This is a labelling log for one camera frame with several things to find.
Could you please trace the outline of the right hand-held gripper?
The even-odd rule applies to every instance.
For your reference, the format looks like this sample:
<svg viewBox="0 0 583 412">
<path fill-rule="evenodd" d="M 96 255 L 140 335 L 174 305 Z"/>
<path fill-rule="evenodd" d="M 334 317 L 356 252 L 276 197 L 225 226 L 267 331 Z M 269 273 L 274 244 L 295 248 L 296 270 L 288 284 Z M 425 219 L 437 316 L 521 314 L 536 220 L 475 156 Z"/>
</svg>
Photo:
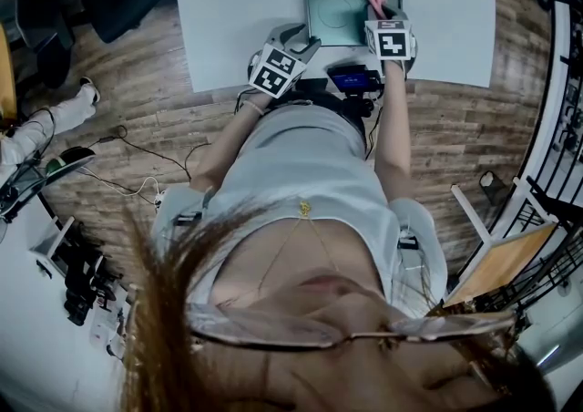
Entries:
<svg viewBox="0 0 583 412">
<path fill-rule="evenodd" d="M 401 65 L 407 75 L 417 56 L 417 41 L 407 14 L 399 8 L 386 10 L 383 20 L 371 5 L 366 7 L 365 34 L 369 51 L 380 61 Z"/>
</svg>

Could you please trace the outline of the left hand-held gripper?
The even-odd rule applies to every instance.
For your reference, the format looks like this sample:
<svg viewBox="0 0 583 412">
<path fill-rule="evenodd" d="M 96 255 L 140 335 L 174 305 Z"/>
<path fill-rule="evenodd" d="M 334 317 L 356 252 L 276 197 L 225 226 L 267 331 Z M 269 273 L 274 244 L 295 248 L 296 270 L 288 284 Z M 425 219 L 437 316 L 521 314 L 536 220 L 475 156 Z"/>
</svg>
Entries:
<svg viewBox="0 0 583 412">
<path fill-rule="evenodd" d="M 273 98 L 280 98 L 305 71 L 307 62 L 322 45 L 320 38 L 311 36 L 307 45 L 300 50 L 299 44 L 289 47 L 288 43 L 306 29 L 305 24 L 285 24 L 271 31 L 262 50 L 253 58 L 249 85 Z"/>
</svg>

